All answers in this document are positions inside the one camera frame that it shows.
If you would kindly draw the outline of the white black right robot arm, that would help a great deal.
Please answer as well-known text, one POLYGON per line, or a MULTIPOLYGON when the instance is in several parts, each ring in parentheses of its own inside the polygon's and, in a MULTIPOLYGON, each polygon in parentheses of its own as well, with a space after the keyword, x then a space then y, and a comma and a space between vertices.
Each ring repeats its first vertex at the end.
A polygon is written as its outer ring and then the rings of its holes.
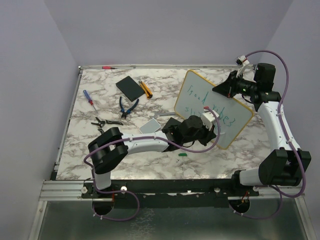
POLYGON ((234 70, 212 89, 227 98, 237 94, 249 97, 263 121, 270 144, 271 153, 259 167, 240 171, 239 178, 230 182, 229 189, 236 196, 246 192, 248 186, 298 186, 311 162, 311 154, 301 149, 290 131, 280 93, 273 91, 275 73, 274 65, 259 63, 253 81, 234 70))

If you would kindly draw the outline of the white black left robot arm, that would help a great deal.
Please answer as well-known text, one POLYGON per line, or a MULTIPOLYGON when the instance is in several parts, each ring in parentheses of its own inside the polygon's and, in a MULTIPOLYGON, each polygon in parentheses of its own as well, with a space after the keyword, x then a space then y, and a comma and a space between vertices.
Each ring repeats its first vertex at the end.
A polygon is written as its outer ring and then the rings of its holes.
POLYGON ((145 134, 126 134, 118 127, 110 128, 88 144, 94 193, 101 198, 110 193, 111 171, 128 155, 186 150, 184 145, 188 143, 198 141, 206 146, 213 139, 219 140, 220 131, 215 133, 212 117, 192 115, 182 122, 171 117, 162 130, 145 134))

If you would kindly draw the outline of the yellow framed whiteboard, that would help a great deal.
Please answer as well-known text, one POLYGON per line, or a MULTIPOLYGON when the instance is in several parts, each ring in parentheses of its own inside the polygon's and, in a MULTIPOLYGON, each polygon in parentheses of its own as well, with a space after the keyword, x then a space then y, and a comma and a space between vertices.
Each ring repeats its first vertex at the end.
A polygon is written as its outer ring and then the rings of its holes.
POLYGON ((185 74, 174 111, 183 119, 191 115, 201 116, 204 107, 210 107, 219 114, 220 135, 217 146, 226 150, 250 122, 254 112, 234 98, 227 98, 212 89, 215 84, 197 72, 188 70, 185 74))

